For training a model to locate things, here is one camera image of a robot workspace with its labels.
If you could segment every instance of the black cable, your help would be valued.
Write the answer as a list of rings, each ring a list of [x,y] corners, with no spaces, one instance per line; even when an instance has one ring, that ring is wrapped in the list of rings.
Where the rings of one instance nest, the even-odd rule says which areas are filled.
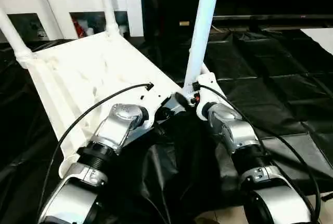
[[[84,118],[88,113],[90,113],[93,109],[95,109],[96,107],[100,106],[101,104],[103,104],[104,102],[108,101],[109,99],[125,92],[125,91],[128,91],[128,90],[131,90],[131,89],[134,89],[134,88],[138,88],[138,87],[143,87],[143,86],[146,86],[147,87],[147,90],[150,90],[152,87],[153,87],[153,84],[139,84],[139,85],[133,85],[133,86],[130,86],[128,88],[125,88],[123,90],[120,90],[119,92],[117,93],[114,93],[112,94],[111,96],[108,96],[106,97],[105,99],[101,100],[100,102],[94,104],[93,106],[91,106],[88,110],[86,110],[85,112],[82,113],[81,116],[79,116],[69,127],[68,129],[64,132],[64,134],[61,136],[61,138],[59,139],[59,142],[53,152],[53,155],[52,155],[52,158],[50,160],[50,163],[48,165],[48,169],[47,169],[47,172],[46,172],[46,176],[45,176],[45,179],[44,179],[44,184],[43,184],[43,189],[42,189],[42,194],[41,194],[41,198],[40,198],[40,202],[39,202],[39,206],[38,206],[38,211],[37,211],[37,220],[41,214],[41,210],[42,210],[42,206],[43,206],[43,198],[44,198],[44,194],[45,194],[45,190],[46,190],[46,186],[47,186],[47,181],[48,181],[48,178],[49,178],[49,175],[50,175],[50,171],[51,171],[51,167],[52,167],[52,164],[53,164],[53,161],[55,159],[55,156],[56,156],[56,153],[57,151],[59,150],[61,144],[63,143],[64,139],[67,137],[68,133],[72,130],[72,128],[82,119]]]
[[[281,171],[282,175],[288,180],[288,182],[292,185],[292,187],[296,190],[296,192],[302,197],[302,199],[304,200],[305,204],[307,205],[310,213],[311,213],[311,218],[312,221],[314,223],[317,223],[318,219],[319,219],[319,215],[320,215],[320,211],[321,211],[321,194],[320,194],[320,190],[319,190],[319,186],[317,183],[316,178],[314,177],[311,168],[308,166],[308,164],[305,162],[305,160],[301,157],[301,155],[281,136],[273,133],[272,131],[269,131],[267,129],[264,129],[262,127],[257,127],[257,126],[253,126],[252,123],[249,121],[249,119],[232,103],[230,102],[225,96],[223,96],[221,93],[219,93],[218,91],[214,90],[213,88],[206,86],[206,85],[198,85],[199,87],[205,88],[207,90],[212,91],[213,93],[215,93],[216,95],[218,95],[219,97],[221,97],[223,100],[225,100],[227,103],[229,103],[240,115],[241,117],[247,121],[251,127],[254,130],[255,135],[258,138],[258,141],[260,143],[260,145],[262,146],[263,150],[265,151],[265,153],[268,155],[268,151],[267,148],[265,147],[262,139],[259,137],[259,135],[257,134],[257,132],[255,131],[255,127],[257,129],[260,129],[263,132],[266,132],[270,135],[272,135],[273,137],[279,139],[284,145],[286,145],[292,152],[293,154],[297,157],[297,159],[300,161],[300,163],[305,167],[310,180],[313,182],[314,188],[315,188],[315,196],[316,196],[316,206],[315,206],[315,210],[313,211],[313,207],[309,201],[309,199],[302,193],[302,191],[298,188],[298,186],[295,185],[295,183],[293,183],[293,181],[291,180],[291,178],[274,162],[274,165],[277,166],[279,168],[279,170]]]

